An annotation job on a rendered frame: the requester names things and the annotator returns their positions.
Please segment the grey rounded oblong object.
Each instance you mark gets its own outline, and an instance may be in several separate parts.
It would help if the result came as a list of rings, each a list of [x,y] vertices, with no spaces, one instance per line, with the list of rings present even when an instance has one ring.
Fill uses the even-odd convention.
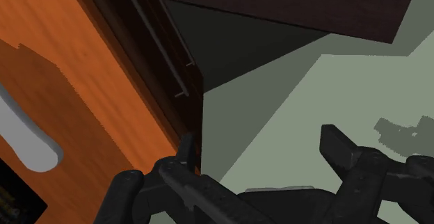
[[[63,160],[61,146],[36,125],[2,84],[0,136],[11,146],[26,168],[33,172],[48,172]]]

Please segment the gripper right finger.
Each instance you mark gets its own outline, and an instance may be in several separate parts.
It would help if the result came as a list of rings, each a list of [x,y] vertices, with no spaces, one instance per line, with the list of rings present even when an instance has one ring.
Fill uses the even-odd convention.
[[[319,150],[342,180],[322,224],[386,224],[383,200],[396,202],[418,224],[434,224],[434,157],[404,163],[373,147],[358,146],[334,125],[322,125]]]

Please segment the orange-topped dark wood drawer chest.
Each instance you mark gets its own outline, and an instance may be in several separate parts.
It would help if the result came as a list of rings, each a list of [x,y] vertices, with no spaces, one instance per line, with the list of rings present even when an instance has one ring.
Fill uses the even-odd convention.
[[[128,56],[92,0],[0,0],[0,84],[64,152],[37,173],[0,136],[0,159],[47,203],[35,224],[92,224],[115,174],[150,171],[201,130],[198,69],[193,103],[176,104],[160,58],[150,39]]]

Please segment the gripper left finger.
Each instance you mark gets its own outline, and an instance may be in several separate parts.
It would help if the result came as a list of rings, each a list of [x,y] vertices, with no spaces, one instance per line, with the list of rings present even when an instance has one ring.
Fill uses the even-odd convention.
[[[184,134],[176,155],[148,174],[125,170],[112,180],[93,224],[149,224],[166,212],[176,224],[275,224],[207,175],[196,175],[195,137]]]

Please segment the black flat object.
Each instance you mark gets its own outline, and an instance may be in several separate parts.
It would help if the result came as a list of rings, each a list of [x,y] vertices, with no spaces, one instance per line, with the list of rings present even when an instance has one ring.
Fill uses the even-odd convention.
[[[0,159],[0,224],[35,224],[47,203]]]

